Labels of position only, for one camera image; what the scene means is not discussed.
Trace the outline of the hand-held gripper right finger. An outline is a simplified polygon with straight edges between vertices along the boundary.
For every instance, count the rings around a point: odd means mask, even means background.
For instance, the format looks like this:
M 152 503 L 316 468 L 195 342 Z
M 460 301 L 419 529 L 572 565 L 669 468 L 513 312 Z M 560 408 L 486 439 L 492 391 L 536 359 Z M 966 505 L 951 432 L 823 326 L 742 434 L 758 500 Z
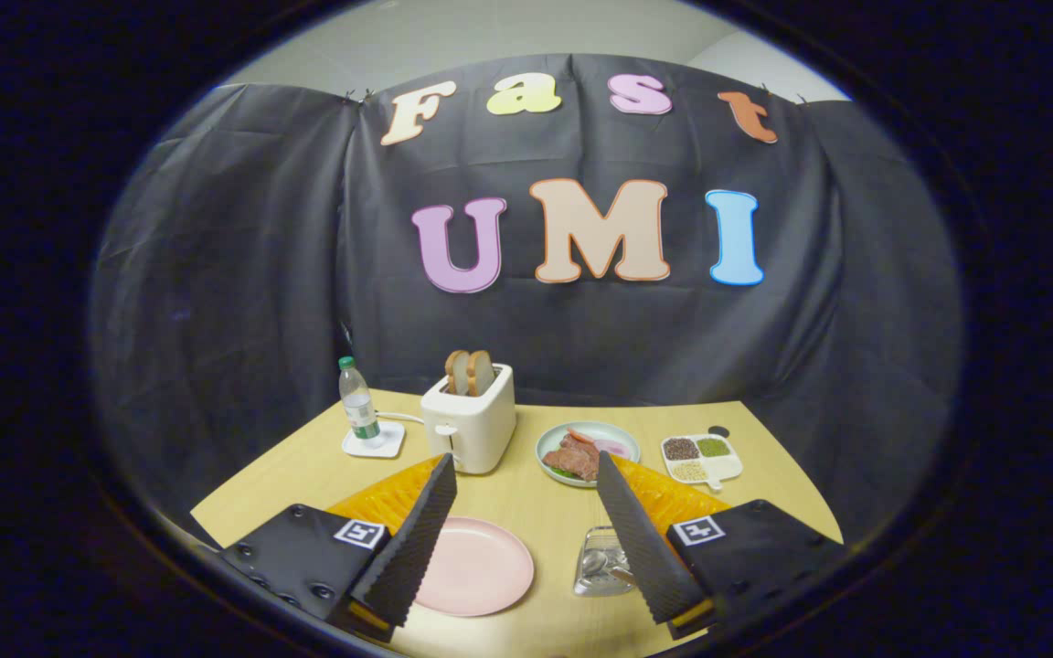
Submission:
M 760 626 L 843 562 L 839 542 L 769 501 L 730 507 L 608 452 L 598 475 L 633 582 L 677 640 Z

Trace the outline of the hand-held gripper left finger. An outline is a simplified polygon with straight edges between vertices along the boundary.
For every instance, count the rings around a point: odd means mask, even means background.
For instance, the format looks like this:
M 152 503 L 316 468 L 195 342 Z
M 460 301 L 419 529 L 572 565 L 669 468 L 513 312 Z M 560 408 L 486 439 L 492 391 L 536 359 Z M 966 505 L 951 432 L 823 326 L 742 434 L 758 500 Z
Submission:
M 454 459 L 435 455 L 325 511 L 289 504 L 220 555 L 292 607 L 388 642 L 405 624 L 456 493 Z

